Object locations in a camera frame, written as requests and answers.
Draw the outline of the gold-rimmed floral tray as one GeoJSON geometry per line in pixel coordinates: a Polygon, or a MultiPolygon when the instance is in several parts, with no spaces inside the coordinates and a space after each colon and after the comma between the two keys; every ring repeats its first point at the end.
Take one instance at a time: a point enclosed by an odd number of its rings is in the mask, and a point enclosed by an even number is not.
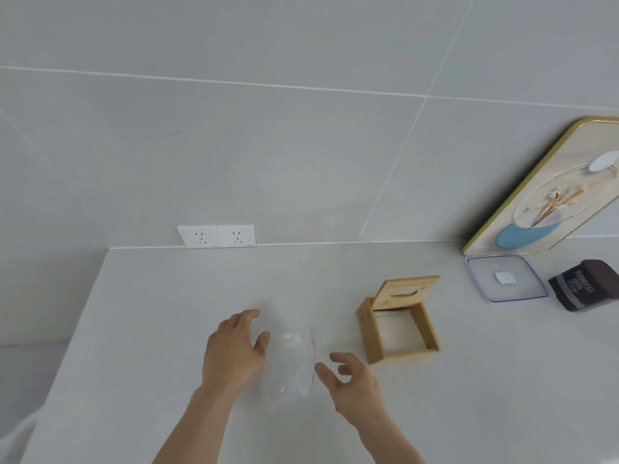
{"type": "Polygon", "coordinates": [[[552,249],[619,199],[619,159],[587,176],[588,165],[619,150],[619,117],[572,124],[490,219],[465,244],[465,256],[535,254],[552,249]]]}

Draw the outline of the person's left forearm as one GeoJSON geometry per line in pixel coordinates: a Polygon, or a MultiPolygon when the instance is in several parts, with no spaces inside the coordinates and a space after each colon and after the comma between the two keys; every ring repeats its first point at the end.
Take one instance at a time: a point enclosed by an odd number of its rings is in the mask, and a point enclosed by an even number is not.
{"type": "Polygon", "coordinates": [[[239,391],[201,385],[152,464],[217,464],[239,391]]]}

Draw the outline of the clear plastic bag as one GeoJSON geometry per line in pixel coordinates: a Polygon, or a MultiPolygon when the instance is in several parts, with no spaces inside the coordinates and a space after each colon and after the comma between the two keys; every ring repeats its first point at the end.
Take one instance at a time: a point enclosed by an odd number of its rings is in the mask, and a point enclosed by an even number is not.
{"type": "Polygon", "coordinates": [[[311,396],[316,350],[311,330],[272,334],[263,375],[263,394],[275,413],[311,396]]]}

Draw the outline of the person's left hand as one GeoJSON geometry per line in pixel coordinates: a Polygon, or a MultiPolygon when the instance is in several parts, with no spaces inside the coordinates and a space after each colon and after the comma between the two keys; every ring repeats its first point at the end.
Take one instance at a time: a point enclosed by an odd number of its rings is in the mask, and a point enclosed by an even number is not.
{"type": "Polygon", "coordinates": [[[202,367],[202,383],[210,387],[230,387],[239,394],[260,374],[266,357],[254,351],[251,339],[252,321],[258,309],[233,314],[220,323],[207,340],[202,367]]]}

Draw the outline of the person's right forearm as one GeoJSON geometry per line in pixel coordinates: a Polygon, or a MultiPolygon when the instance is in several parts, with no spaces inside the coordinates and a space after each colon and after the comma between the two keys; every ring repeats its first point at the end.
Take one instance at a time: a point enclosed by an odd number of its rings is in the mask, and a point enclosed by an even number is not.
{"type": "Polygon", "coordinates": [[[354,427],[375,464],[427,464],[386,411],[372,411],[354,427]]]}

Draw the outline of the clear square plastic lid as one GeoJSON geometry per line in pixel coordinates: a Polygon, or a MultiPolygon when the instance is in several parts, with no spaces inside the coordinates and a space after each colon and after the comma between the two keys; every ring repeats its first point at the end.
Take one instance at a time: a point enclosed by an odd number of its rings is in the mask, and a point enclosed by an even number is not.
{"type": "Polygon", "coordinates": [[[482,296],[492,304],[531,301],[549,296],[544,282],[520,255],[468,256],[466,266],[482,296]]]}

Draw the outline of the person's right hand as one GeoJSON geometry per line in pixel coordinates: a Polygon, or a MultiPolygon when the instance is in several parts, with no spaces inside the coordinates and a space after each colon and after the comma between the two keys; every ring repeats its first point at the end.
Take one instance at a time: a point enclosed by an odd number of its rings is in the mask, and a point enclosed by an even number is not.
{"type": "Polygon", "coordinates": [[[386,411],[378,382],[368,366],[353,353],[333,352],[329,358],[337,363],[338,374],[349,379],[347,382],[340,380],[335,397],[330,396],[335,409],[348,423],[354,427],[372,411],[386,411]]]}

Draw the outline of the dark purple packet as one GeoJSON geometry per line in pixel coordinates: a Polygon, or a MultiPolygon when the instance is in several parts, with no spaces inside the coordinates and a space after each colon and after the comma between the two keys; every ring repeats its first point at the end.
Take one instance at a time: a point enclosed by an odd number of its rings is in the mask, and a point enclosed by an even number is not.
{"type": "Polygon", "coordinates": [[[619,301],[619,274],[602,260],[583,260],[548,283],[559,303],[570,312],[589,311],[619,301]]]}

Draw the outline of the wooden box with hinged lid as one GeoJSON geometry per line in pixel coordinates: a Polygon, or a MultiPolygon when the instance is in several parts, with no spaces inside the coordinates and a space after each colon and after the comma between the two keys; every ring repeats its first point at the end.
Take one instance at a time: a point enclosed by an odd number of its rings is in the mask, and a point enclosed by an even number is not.
{"type": "Polygon", "coordinates": [[[370,365],[409,361],[442,351],[423,301],[440,276],[386,280],[356,310],[370,365]]]}

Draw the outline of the white double wall socket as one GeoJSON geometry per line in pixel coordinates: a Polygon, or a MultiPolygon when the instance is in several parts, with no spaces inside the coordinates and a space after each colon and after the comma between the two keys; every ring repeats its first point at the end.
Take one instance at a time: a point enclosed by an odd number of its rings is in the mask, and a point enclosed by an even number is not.
{"type": "Polygon", "coordinates": [[[256,246],[253,225],[179,225],[177,230],[188,249],[256,246]]]}

